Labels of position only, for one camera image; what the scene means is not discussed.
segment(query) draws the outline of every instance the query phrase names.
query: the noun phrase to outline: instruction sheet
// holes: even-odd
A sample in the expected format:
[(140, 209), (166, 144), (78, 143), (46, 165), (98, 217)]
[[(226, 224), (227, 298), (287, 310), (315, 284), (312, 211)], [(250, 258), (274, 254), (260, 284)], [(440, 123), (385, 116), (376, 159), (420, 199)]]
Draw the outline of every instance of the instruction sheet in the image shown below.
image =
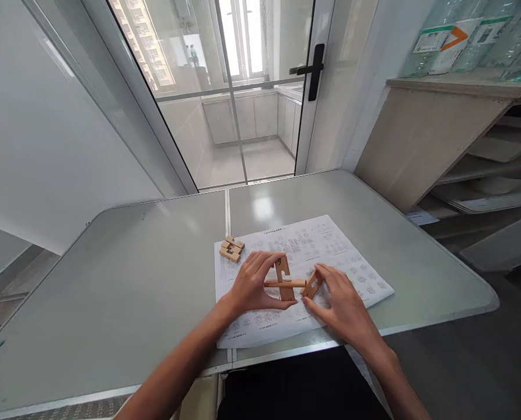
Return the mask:
[[(231, 289), (241, 264), (253, 251), (286, 253), (290, 276), (284, 275), (284, 279), (308, 279), (316, 263), (336, 267), (348, 275), (365, 307), (394, 293), (393, 288), (371, 267), (328, 215), (235, 239), (245, 243), (237, 264), (220, 255), (223, 241), (214, 244), (216, 302)], [(276, 278), (275, 269), (271, 269), (266, 280)], [(241, 315), (219, 339), (218, 348), (256, 347), (324, 326), (305, 308), (301, 290), (293, 289), (298, 303), (286, 311), (264, 309)], [(266, 292), (279, 299), (279, 289), (267, 288)], [(313, 300), (321, 307), (331, 307), (326, 282), (319, 287)]]

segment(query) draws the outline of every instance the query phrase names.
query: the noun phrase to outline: gray table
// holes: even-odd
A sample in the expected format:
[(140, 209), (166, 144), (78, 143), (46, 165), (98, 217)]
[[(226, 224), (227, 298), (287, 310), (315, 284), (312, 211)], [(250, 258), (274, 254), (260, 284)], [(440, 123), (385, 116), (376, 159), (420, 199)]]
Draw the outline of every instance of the gray table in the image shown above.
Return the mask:
[[(369, 310), (382, 334), (498, 307), (484, 280), (344, 171), (111, 209), (1, 330), (0, 418), (133, 392), (214, 305), (214, 242), (324, 214), (396, 291)], [(338, 344), (319, 328), (218, 350), (204, 374)]]

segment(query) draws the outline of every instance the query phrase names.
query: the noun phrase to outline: right hand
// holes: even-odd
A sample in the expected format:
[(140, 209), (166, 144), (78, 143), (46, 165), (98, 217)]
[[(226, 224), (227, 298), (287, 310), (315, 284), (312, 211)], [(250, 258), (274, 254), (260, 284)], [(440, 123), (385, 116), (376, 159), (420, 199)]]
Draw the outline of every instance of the right hand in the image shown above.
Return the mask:
[(305, 306), (356, 349), (366, 361), (388, 358), (392, 350), (379, 334), (363, 300), (348, 277), (340, 270), (325, 264), (316, 264), (315, 269), (328, 284), (332, 308), (321, 308), (311, 299), (304, 297)]

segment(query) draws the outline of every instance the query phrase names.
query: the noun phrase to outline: floor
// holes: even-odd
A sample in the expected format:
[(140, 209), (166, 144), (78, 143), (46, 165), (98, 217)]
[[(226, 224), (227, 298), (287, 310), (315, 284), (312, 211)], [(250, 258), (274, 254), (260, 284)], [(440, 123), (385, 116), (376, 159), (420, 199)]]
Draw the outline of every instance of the floor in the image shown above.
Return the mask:
[[(277, 138), (244, 144), (243, 156), (249, 180), (277, 177), (295, 171), (295, 159)], [(244, 181), (239, 145), (216, 147), (209, 186), (219, 187)]]
[(496, 311), (385, 338), (436, 420), (521, 419), (521, 290), (482, 276)]
[(0, 284), (0, 326), (13, 314), (29, 292), (46, 277), (60, 256), (43, 250), (16, 276)]

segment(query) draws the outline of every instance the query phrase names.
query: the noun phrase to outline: black door handle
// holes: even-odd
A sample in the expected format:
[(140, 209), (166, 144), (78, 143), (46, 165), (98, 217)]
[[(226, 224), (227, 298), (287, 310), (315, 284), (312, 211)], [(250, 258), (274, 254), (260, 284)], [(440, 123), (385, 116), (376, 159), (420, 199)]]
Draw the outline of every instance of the black door handle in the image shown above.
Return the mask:
[(324, 54), (324, 44), (317, 44), (314, 47), (313, 65), (292, 67), (291, 69), (289, 69), (289, 74), (297, 74), (297, 76), (301, 76), (301, 75), (304, 75), (307, 73), (312, 73), (311, 74), (311, 83), (309, 85), (308, 101), (314, 101), (315, 99), (317, 99), (320, 72), (324, 68), (323, 54)]

